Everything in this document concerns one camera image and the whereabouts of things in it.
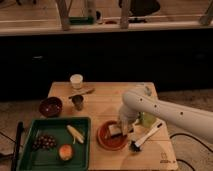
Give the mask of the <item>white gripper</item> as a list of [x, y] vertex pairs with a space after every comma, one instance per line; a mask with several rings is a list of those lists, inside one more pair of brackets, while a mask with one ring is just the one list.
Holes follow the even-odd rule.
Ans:
[[138, 112], [122, 105], [119, 109], [119, 116], [117, 120], [117, 126], [121, 130], [122, 134], [125, 136], [130, 131], [129, 124], [133, 124], [138, 118]]

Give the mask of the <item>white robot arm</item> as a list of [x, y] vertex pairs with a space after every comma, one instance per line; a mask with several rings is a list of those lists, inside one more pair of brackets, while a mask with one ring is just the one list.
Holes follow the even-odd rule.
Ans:
[[140, 112], [152, 114], [213, 143], [213, 112], [152, 98], [145, 86], [136, 85], [122, 95], [118, 115], [121, 125], [134, 123]]

